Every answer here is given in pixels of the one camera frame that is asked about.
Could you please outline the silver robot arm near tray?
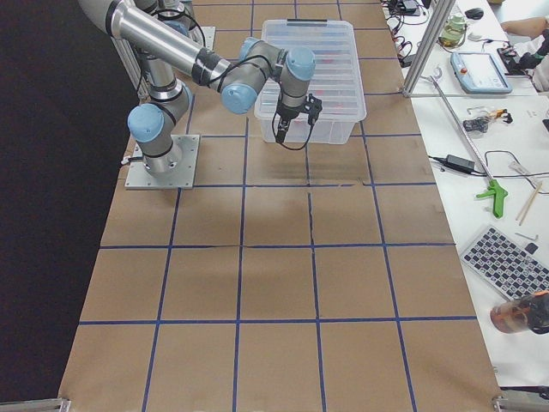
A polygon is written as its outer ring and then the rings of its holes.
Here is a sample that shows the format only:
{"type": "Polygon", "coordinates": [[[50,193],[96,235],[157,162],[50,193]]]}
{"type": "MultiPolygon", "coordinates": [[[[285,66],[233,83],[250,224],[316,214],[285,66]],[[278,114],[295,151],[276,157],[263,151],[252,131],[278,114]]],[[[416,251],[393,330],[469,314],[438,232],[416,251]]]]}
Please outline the silver robot arm near tray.
{"type": "Polygon", "coordinates": [[[279,144],[299,114],[307,114],[313,126],[323,109],[321,100],[308,91],[316,62],[306,47],[285,50],[247,38],[233,64],[195,42],[187,24],[167,22],[155,1],[81,1],[79,5],[103,33],[128,41],[141,63],[151,100],[133,108],[127,124],[142,151],[142,170],[150,176],[164,177],[182,166],[184,151],[172,130],[188,110],[192,95],[174,75],[176,70],[196,85],[218,92],[223,106],[235,114],[249,111],[267,80],[277,82],[273,131],[279,144]]]}

